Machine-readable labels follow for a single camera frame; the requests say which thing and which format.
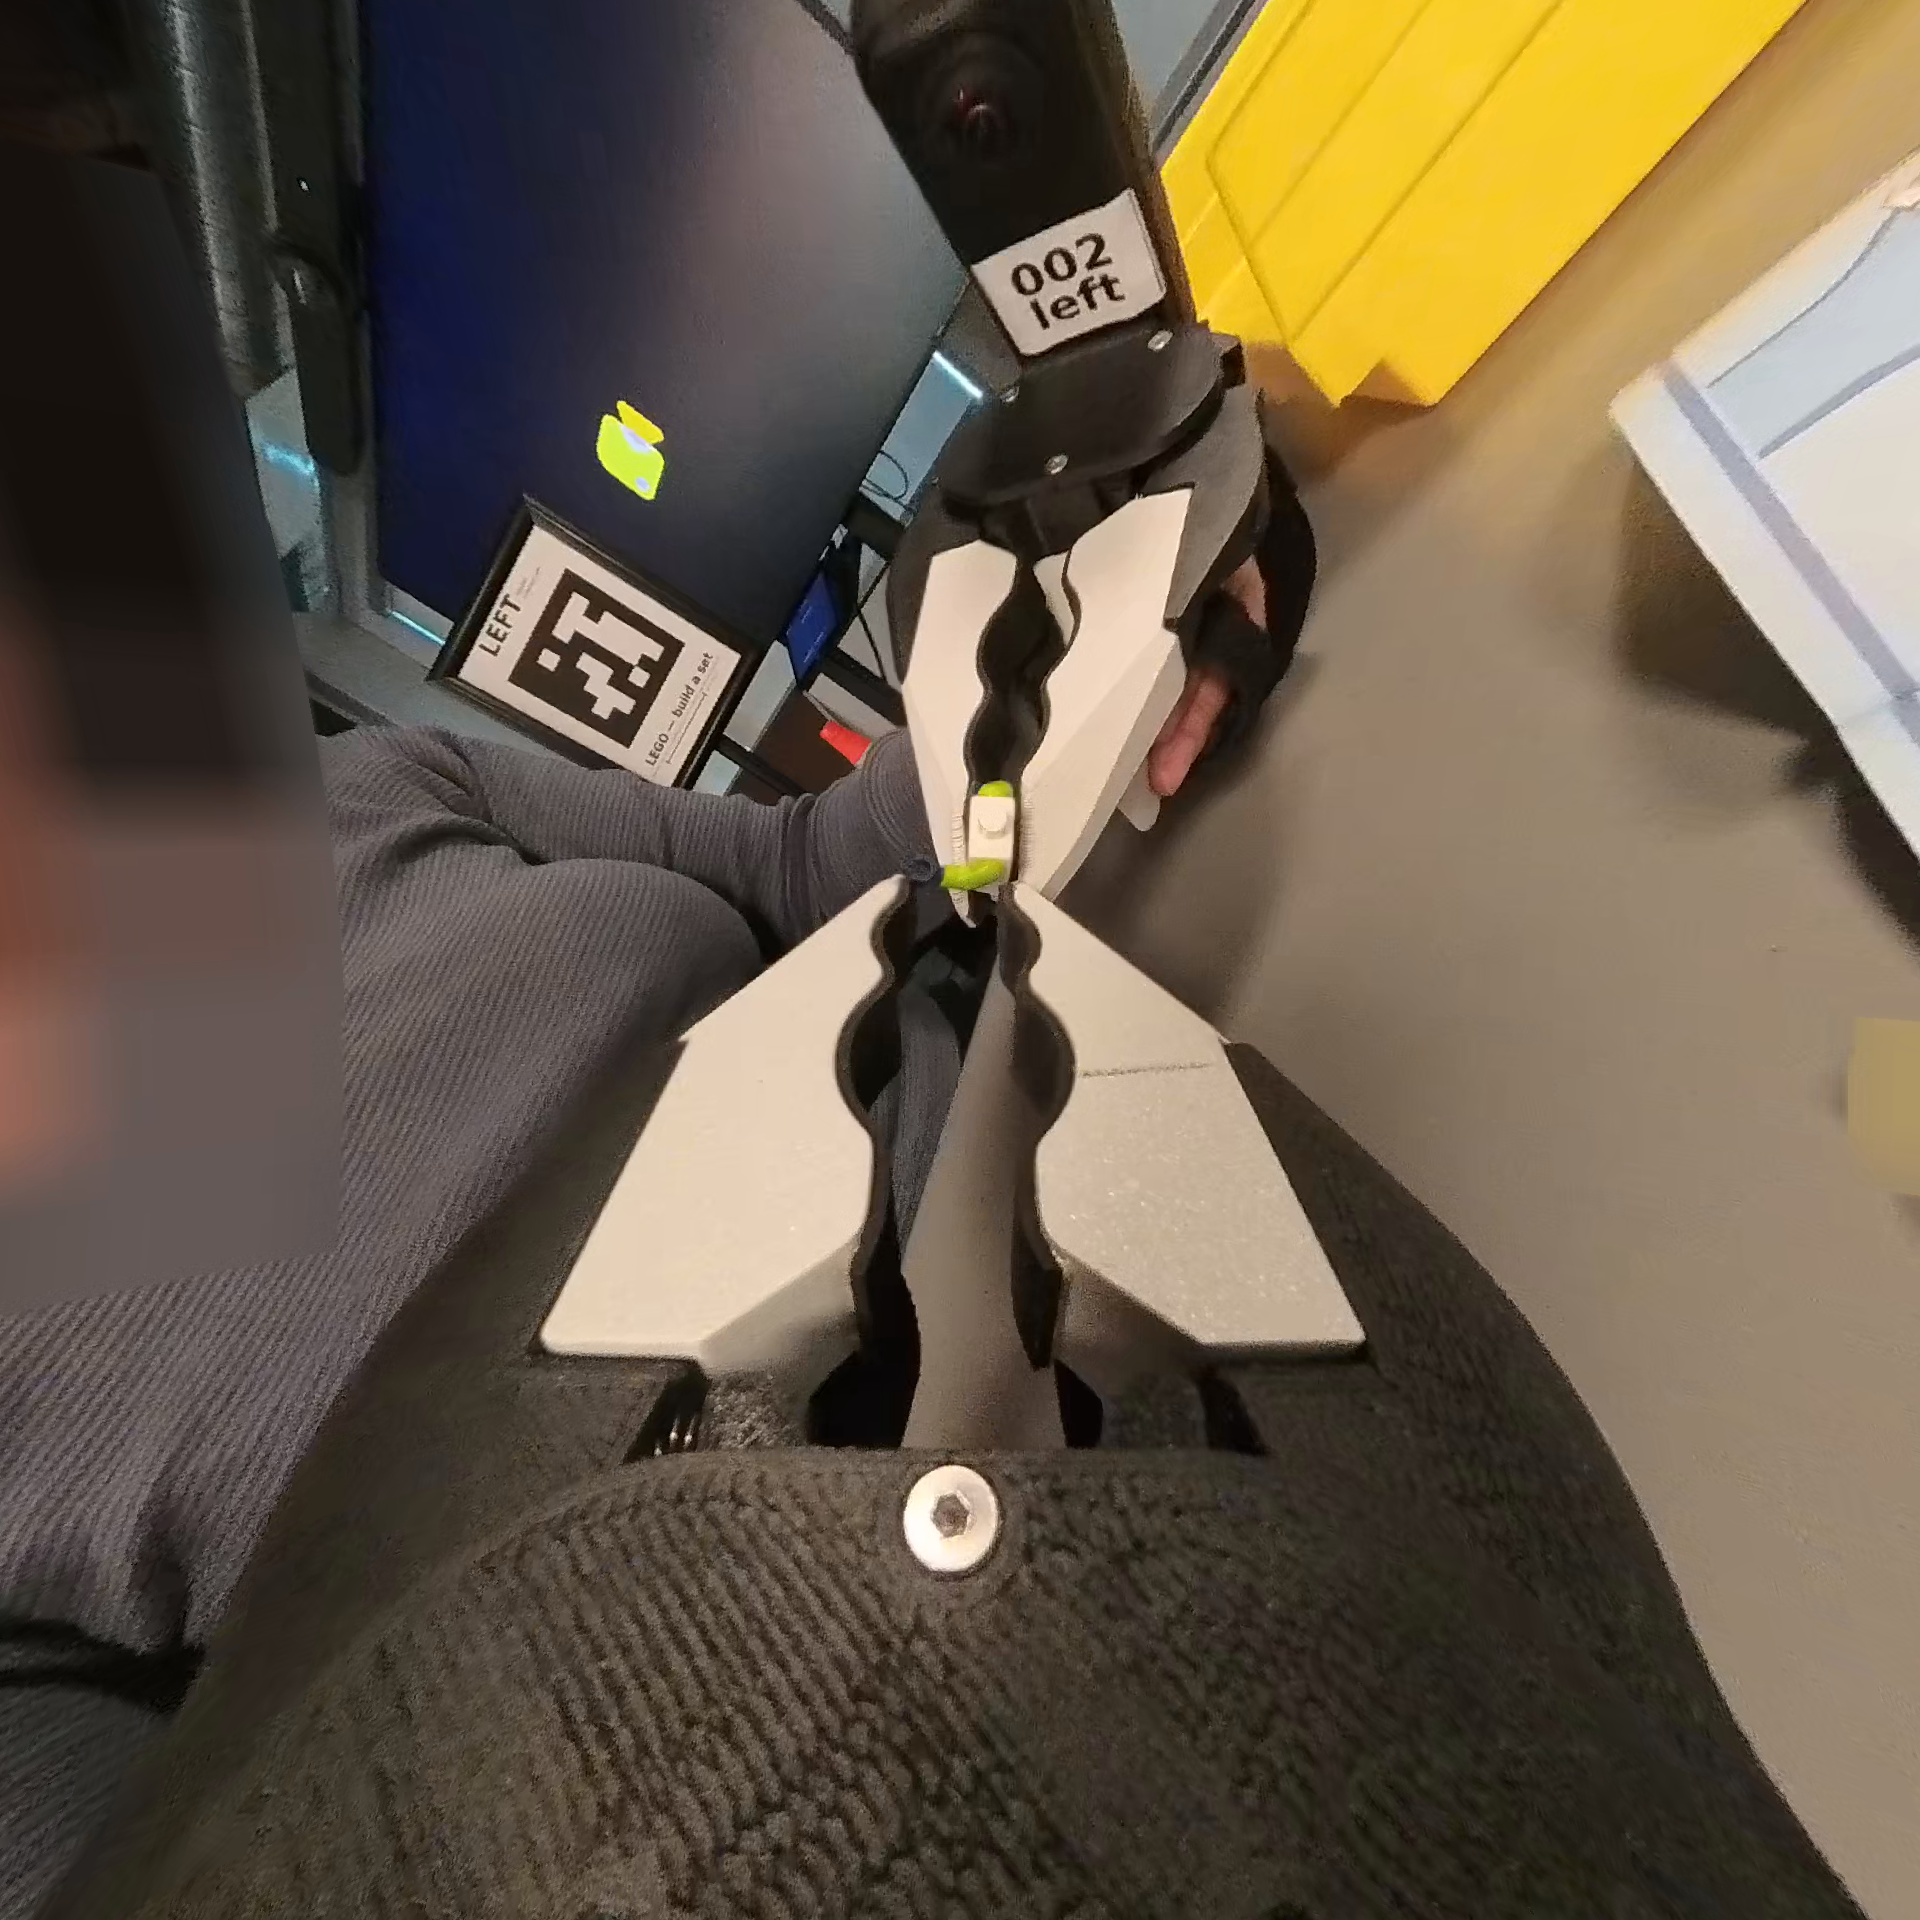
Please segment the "white lego minifigure torso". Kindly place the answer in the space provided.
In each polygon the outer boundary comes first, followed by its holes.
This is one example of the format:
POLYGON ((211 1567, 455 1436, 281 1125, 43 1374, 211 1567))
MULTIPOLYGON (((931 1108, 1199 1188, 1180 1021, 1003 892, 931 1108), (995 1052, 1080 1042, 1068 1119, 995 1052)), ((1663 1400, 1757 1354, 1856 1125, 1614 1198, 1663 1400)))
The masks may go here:
POLYGON ((1018 787, 1016 780, 987 780, 972 787, 951 819, 947 845, 935 857, 914 857, 902 877, 919 887, 947 892, 972 902, 995 894, 1018 862, 1018 787))

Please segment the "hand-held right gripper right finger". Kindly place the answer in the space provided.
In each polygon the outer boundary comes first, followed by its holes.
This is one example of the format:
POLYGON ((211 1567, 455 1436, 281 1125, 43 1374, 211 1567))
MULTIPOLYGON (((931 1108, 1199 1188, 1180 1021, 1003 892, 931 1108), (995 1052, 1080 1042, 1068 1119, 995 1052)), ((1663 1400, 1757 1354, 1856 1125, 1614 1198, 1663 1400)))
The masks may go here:
POLYGON ((1221 1034, 1030 884, 1012 1010, 1012 1311, 1035 1369, 1329 1360, 1362 1324, 1221 1034))

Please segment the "small blue screen device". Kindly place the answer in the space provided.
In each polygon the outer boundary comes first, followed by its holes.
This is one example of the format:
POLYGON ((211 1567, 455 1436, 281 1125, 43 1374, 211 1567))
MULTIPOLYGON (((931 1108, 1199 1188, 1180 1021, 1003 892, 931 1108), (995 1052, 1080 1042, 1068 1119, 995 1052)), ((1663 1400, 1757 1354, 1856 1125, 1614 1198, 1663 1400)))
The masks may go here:
POLYGON ((845 572, 833 558, 824 558, 779 635, 797 685, 807 685, 838 648, 852 612, 857 589, 845 586, 845 572))

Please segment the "lego instruction booklet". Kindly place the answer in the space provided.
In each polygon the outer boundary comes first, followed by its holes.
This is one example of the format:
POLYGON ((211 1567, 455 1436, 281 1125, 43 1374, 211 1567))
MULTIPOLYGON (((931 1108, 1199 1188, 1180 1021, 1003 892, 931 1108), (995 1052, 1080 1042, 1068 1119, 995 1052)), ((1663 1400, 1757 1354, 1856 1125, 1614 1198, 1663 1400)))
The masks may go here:
POLYGON ((1625 382, 1609 426, 1834 735, 1852 857, 1916 940, 1916 158, 1625 382))

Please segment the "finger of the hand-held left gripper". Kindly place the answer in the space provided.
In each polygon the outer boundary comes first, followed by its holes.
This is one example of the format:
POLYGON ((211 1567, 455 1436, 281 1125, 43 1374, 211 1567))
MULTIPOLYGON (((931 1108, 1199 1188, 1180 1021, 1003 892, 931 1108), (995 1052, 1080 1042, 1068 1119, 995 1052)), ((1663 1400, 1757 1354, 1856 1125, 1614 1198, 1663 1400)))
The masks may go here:
POLYGON ((1046 729, 1018 776, 1018 883, 1057 897, 1114 812, 1153 829, 1145 754, 1185 690, 1166 597, 1190 496, 1135 496, 1040 563, 1048 612, 1068 635, 1046 680, 1046 729))
POLYGON ((942 553, 925 583, 906 721, 925 816, 945 877, 1003 887, 1016 877, 1018 804, 999 804, 999 840, 972 849, 972 797, 1018 784, 1030 757, 1030 701, 1016 690, 1030 657, 1030 570, 987 542, 942 553))

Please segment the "framed black-white marker sign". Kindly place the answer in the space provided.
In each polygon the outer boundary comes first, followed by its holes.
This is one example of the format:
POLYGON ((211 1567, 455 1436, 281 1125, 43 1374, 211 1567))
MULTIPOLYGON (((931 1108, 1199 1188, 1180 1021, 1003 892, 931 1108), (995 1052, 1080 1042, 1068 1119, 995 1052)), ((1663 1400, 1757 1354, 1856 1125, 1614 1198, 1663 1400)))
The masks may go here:
POLYGON ((586 767, 688 791, 758 648, 523 496, 428 680, 586 767))

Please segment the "yellow plastic bin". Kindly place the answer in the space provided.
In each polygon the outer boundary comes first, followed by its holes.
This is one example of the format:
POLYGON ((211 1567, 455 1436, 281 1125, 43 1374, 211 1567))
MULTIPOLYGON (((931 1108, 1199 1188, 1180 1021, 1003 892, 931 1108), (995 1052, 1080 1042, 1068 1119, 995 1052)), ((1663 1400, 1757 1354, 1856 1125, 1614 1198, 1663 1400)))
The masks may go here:
POLYGON ((1163 183, 1199 316, 1444 402, 1798 5, 1264 5, 1163 183))

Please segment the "grey corrugated pipe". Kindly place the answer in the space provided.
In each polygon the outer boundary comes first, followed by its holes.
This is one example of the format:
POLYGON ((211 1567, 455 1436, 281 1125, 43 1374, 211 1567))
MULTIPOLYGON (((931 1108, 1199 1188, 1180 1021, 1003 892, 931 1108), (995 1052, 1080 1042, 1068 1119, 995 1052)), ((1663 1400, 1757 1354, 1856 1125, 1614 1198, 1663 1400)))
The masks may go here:
POLYGON ((290 361, 250 5, 143 5, 139 34, 158 146, 190 216, 230 382, 250 400, 290 361))

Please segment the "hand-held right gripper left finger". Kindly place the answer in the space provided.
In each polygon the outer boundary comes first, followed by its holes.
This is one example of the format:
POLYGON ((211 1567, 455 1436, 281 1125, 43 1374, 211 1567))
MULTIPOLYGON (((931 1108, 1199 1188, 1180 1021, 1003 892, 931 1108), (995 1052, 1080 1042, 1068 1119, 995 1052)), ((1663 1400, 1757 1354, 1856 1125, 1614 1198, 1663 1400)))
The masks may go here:
POLYGON ((883 879, 684 1034, 538 1328, 549 1354, 833 1371, 858 1348, 910 931, 910 884, 883 879))

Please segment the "person's left forearm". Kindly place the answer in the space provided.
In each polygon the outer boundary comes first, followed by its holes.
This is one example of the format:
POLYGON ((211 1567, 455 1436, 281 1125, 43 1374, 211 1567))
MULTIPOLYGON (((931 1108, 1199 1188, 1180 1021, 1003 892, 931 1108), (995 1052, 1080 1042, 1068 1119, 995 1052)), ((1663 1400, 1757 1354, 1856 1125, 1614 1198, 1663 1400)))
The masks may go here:
POLYGON ((413 853, 461 845, 523 867, 610 862, 693 883, 746 919, 765 953, 815 935, 886 879, 931 862, 921 773, 902 731, 824 794, 754 804, 588 772, 440 729, 321 742, 335 829, 362 816, 413 853))

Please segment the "black monitor screen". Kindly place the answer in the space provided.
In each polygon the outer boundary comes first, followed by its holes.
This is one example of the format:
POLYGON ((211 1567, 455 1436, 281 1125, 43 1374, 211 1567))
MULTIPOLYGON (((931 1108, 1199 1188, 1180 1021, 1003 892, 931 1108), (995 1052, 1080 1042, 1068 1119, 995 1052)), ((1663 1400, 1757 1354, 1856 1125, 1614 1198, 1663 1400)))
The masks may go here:
POLYGON ((964 288, 807 5, 358 5, 377 553, 523 501, 738 638, 801 604, 964 288))

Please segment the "person's left hand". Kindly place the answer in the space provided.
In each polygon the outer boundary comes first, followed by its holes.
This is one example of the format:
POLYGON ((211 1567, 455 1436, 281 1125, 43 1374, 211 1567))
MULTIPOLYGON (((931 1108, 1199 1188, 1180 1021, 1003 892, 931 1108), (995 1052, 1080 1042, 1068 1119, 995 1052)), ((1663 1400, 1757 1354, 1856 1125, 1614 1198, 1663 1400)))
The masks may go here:
POLYGON ((1266 586, 1256 563, 1243 563, 1213 590, 1195 623, 1190 680, 1145 757, 1155 801, 1185 787, 1221 731, 1256 700, 1253 685, 1273 660, 1266 632, 1266 586))

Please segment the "person's grey sweater torso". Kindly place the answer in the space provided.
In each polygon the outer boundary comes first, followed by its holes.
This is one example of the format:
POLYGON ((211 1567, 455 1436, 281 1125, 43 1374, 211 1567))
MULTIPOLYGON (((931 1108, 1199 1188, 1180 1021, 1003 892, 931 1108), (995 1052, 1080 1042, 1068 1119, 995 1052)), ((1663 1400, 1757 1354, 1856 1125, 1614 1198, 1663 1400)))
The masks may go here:
POLYGON ((553 1112, 758 960, 762 857, 354 819, 334 858, 334 1246, 2 1324, 2 1917, 85 1847, 323 1410, 553 1112))

